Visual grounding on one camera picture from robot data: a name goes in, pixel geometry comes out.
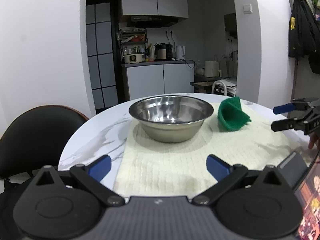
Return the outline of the person's right hand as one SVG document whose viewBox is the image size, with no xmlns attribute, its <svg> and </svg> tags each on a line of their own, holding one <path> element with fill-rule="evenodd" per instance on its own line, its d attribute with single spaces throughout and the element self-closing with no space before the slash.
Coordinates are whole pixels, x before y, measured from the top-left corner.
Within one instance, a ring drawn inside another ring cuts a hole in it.
<svg viewBox="0 0 320 240">
<path fill-rule="evenodd" d="M 311 150 L 311 149 L 313 149 L 315 146 L 317 147 L 318 150 L 320 149 L 320 138 L 319 138 L 319 135 L 318 135 L 318 134 L 312 133 L 312 134 L 310 135 L 310 140 L 309 140 L 308 148 Z"/>
</svg>

